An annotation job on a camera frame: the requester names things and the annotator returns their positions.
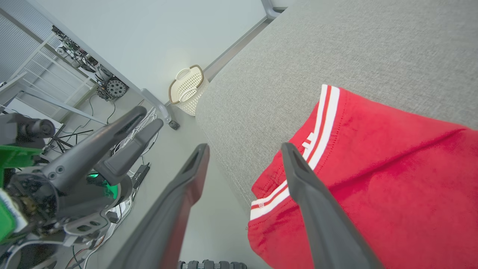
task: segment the white stripe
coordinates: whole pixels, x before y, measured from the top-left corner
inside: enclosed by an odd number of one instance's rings
[[[287,197],[289,197],[289,187],[285,188],[279,195],[277,195],[274,200],[268,205],[264,207],[254,208],[250,211],[250,220],[257,219],[260,216],[264,216],[265,214],[269,213],[276,207],[279,203],[284,201]]]
[[[315,169],[319,163],[320,157],[324,153],[327,143],[330,139],[330,134],[332,133],[332,127],[334,126],[335,114],[337,114],[338,98],[340,95],[340,90],[336,87],[332,87],[330,92],[330,99],[327,108],[326,122],[324,123],[324,130],[322,131],[322,136],[319,140],[319,145],[310,159],[309,166],[312,170]]]
[[[255,201],[252,201],[252,204],[251,204],[251,205],[261,204],[261,203],[266,203],[266,202],[268,202],[270,199],[272,199],[272,197],[274,197],[274,195],[276,195],[280,190],[282,190],[282,188],[284,188],[285,185],[287,185],[287,181],[286,181],[286,180],[284,180],[284,182],[282,182],[281,185],[279,185],[277,188],[275,188],[275,190],[274,190],[269,196],[267,196],[266,198],[260,198],[260,199],[257,199],[257,200],[255,200]]]
[[[322,84],[322,91],[320,92],[320,100],[319,100],[319,107],[317,108],[317,118],[315,119],[315,128],[314,132],[312,133],[312,139],[310,139],[310,135],[307,139],[310,140],[310,147],[306,148],[304,150],[304,154],[302,154],[302,157],[304,157],[305,160],[309,158],[309,155],[312,153],[312,150],[315,147],[315,144],[317,142],[317,137],[319,136],[319,131],[320,131],[320,125],[322,124],[322,114],[324,113],[324,106],[326,102],[326,96],[327,96],[327,85]]]
[[[326,94],[327,94],[327,85],[324,84],[322,85],[322,92],[320,94],[319,107],[317,108],[317,119],[315,121],[315,129],[314,129],[314,132],[311,133],[309,137],[307,138],[308,140],[311,141],[310,143],[311,147],[307,148],[304,145],[309,145],[309,144],[306,142],[303,143],[303,146],[305,147],[303,157],[306,160],[309,157],[312,150],[314,149],[315,143],[317,142],[317,137],[320,132],[320,124],[322,123],[322,115],[324,113]],[[322,135],[320,137],[317,149],[315,150],[314,154],[312,155],[312,158],[309,161],[309,166],[312,168],[312,170],[314,170],[315,167],[317,166],[320,158],[322,157],[325,151],[327,143],[330,139],[330,135],[332,133],[332,127],[334,125],[335,115],[337,113],[339,95],[340,95],[340,90],[336,87],[332,87],[332,90],[330,92],[329,104],[327,107],[327,114],[326,114],[326,121],[324,123],[324,129],[322,131]],[[287,185],[287,180],[284,180],[284,182],[282,182],[282,184],[279,185],[269,196],[267,196],[266,198],[261,198],[261,199],[257,199],[253,201],[252,205],[259,205],[259,206],[261,206],[261,204],[264,205],[264,203],[270,201],[274,197],[274,195],[276,195],[286,185]],[[289,196],[290,196],[289,187],[287,187],[283,191],[281,191],[269,204],[259,208],[252,209],[250,211],[250,220],[257,219],[269,213],[279,203],[287,199],[287,197]]]

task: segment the gray floor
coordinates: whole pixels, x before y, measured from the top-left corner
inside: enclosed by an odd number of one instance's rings
[[[116,101],[116,111],[110,118],[113,121],[121,117],[129,109],[137,105],[142,98],[130,90],[125,96]],[[94,115],[107,119],[113,112],[113,105],[105,102],[98,96],[91,98]],[[91,113],[86,101],[81,110]],[[165,125],[153,148],[146,153],[145,162],[151,162],[151,169],[139,188],[134,207],[128,217],[116,230],[108,242],[93,254],[88,262],[88,269],[104,269],[114,258],[123,244],[127,244],[128,237],[146,214],[152,203],[158,198],[162,190],[178,172],[194,148],[206,142],[198,128],[194,117],[179,109],[173,108],[176,121],[181,128],[177,131]],[[86,123],[81,116],[73,116],[67,124],[66,131],[71,132],[76,127]],[[85,128],[77,132],[97,129],[99,123],[90,122]],[[137,162],[132,170],[140,165]],[[192,208],[186,229],[180,259],[183,261],[204,259],[220,261],[239,261],[248,265],[248,268],[269,268],[250,248],[247,239],[248,216],[241,210],[226,181],[222,178],[212,155],[207,171],[204,192],[199,202]],[[71,249],[65,248],[64,261],[58,268],[64,268],[72,257]]]

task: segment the basket handle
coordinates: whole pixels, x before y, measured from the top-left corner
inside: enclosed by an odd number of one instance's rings
[[[197,88],[196,88],[196,87],[192,87],[192,88],[190,88],[189,90],[184,91],[183,94],[181,94],[181,97],[179,98],[179,101],[182,102],[182,101],[183,101],[183,97],[184,97],[188,92],[190,92],[190,91],[192,91],[192,90],[197,90]]]
[[[181,75],[181,73],[183,73],[184,71],[188,70],[188,73],[191,73],[191,69],[190,68],[184,68],[183,70],[179,71],[179,73],[176,75],[176,80],[182,80],[183,78],[185,78],[187,76],[187,74],[184,75],[184,77],[182,77],[181,79],[179,79],[179,75]]]

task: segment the metal leg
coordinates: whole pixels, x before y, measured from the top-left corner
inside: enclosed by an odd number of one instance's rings
[[[175,121],[173,121],[171,114],[169,113],[168,109],[166,106],[163,104],[163,102],[159,101],[148,89],[141,89],[140,90],[141,95],[144,97],[146,101],[148,101],[151,105],[153,105],[157,110],[161,112],[163,115],[164,119],[168,123],[168,125],[177,130],[179,128],[179,124]]]
[[[57,105],[57,106],[59,106],[59,107],[61,107],[61,108],[64,108],[64,109],[66,109],[66,110],[69,110],[69,111],[71,111],[71,112],[73,112],[73,113],[76,113],[76,114],[78,114],[78,115],[82,115],[83,117],[89,118],[89,119],[91,119],[91,120],[93,120],[93,121],[95,121],[95,122],[97,122],[97,123],[101,123],[101,124],[106,125],[106,122],[104,122],[104,121],[102,121],[102,120],[100,120],[100,119],[98,119],[98,118],[95,118],[95,117],[93,117],[93,116],[91,116],[91,115],[89,115],[89,114],[86,114],[86,113],[84,113],[83,111],[78,110],[78,109],[76,109],[76,108],[74,108],[74,107],[72,107],[72,106],[69,106],[69,105],[67,105],[67,104],[64,104],[64,103],[62,103],[62,102],[60,102],[60,101],[58,101],[58,100],[56,100],[56,99],[53,99],[53,98],[51,98],[50,96],[48,96],[48,95],[46,95],[46,94],[43,94],[43,93],[41,93],[41,92],[38,92],[38,91],[35,91],[35,90],[32,90],[32,89],[25,89],[24,92],[25,92],[26,94],[28,94],[28,95],[34,96],[34,97],[36,97],[36,98],[38,98],[38,99],[41,99],[41,100],[43,100],[43,101],[45,101],[45,102],[48,102],[48,103]]]
[[[264,9],[266,10],[268,19],[273,20],[280,15],[280,13],[274,11],[271,0],[261,0],[261,1],[262,1],[262,5],[264,6]]]

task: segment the gray upholstery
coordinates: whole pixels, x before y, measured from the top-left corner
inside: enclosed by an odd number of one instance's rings
[[[297,0],[214,78],[196,118],[247,212],[320,85],[478,128],[478,1]]]

